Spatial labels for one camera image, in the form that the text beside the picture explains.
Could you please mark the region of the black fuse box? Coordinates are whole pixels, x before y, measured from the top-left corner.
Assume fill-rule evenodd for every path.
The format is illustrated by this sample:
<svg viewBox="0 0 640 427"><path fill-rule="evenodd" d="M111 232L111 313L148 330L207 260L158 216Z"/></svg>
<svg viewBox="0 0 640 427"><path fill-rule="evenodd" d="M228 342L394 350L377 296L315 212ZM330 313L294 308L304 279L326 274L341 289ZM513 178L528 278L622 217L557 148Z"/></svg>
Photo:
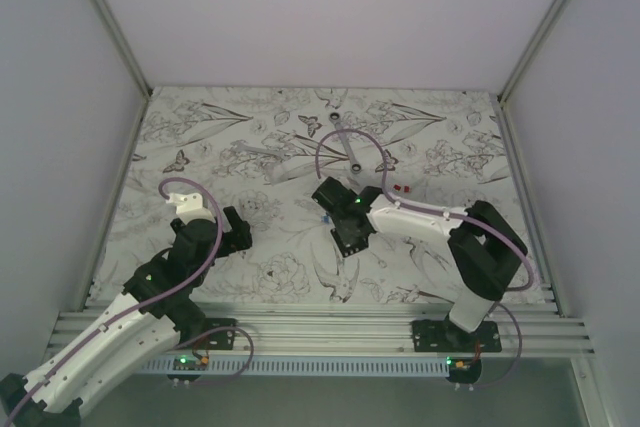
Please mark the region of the black fuse box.
<svg viewBox="0 0 640 427"><path fill-rule="evenodd" d="M368 236L356 236L345 239L341 236L337 229L330 230L331 237L343 258L347 258L358 254L359 252L369 248Z"/></svg>

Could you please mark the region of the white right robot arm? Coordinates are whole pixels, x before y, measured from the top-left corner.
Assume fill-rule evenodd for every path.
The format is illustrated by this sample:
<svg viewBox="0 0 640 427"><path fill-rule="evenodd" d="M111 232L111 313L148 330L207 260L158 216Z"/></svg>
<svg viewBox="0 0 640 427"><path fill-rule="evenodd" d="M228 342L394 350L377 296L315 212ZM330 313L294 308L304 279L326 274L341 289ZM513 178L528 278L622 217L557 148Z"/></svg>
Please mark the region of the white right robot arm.
<svg viewBox="0 0 640 427"><path fill-rule="evenodd" d="M333 177L317 187L312 200L331 219L331 235L345 257L368 248L374 234L446 245L462 287L443 327L443 338L458 352L477 342L479 326L502 301L527 260L526 245L485 201L468 208L438 207L408 202L379 187L356 193Z"/></svg>

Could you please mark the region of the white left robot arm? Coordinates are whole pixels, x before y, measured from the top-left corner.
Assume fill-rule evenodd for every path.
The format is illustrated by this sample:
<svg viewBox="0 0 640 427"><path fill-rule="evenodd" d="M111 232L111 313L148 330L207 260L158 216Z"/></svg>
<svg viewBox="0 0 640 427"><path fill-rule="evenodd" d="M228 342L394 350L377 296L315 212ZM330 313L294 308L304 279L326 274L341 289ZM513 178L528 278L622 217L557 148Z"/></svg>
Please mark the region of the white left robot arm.
<svg viewBox="0 0 640 427"><path fill-rule="evenodd" d="M114 387L154 357L182 354L178 365L203 369L211 350L229 350L240 329L212 319L191 300L213 263L252 245L251 228L233 207L216 220L174 219L173 244L139 266L105 311L63 350L26 375L1 381L9 426L78 426ZM193 348L193 353L184 352Z"/></svg>

